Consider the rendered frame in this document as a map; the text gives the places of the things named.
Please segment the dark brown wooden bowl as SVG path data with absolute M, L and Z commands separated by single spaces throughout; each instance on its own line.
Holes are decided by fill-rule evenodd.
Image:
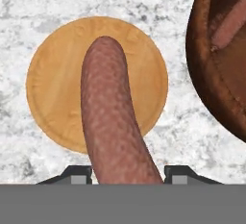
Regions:
M 211 37 L 238 0 L 194 0 L 185 51 L 192 83 L 210 113 L 246 142 L 246 23 L 223 49 Z

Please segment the tan wooden plate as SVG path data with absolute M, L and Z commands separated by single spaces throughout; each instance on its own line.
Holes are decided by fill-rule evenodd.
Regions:
M 58 145 L 84 153 L 81 69 L 90 44 L 101 36 L 116 39 L 127 58 L 131 94 L 140 131 L 146 135 L 165 105 L 168 76 L 156 44 L 126 21 L 84 17 L 61 26 L 41 43 L 30 63 L 26 95 L 40 129 Z

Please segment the reddish brown sausage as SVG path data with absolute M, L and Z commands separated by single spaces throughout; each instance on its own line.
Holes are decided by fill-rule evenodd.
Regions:
M 246 23 L 246 0 L 238 0 L 211 37 L 212 50 L 225 48 Z
M 111 37 L 89 46 L 82 67 L 86 148 L 100 184 L 160 184 L 162 178 L 136 122 L 126 57 Z

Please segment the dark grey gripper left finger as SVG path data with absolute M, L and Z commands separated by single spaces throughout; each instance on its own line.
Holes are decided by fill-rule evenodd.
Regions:
M 92 169 L 90 165 L 69 165 L 61 175 L 40 182 L 41 185 L 91 185 Z

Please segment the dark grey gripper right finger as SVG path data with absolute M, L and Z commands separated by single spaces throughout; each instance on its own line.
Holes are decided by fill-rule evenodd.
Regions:
M 219 182 L 196 174 L 188 165 L 166 165 L 164 174 L 164 182 L 169 185 L 219 185 Z

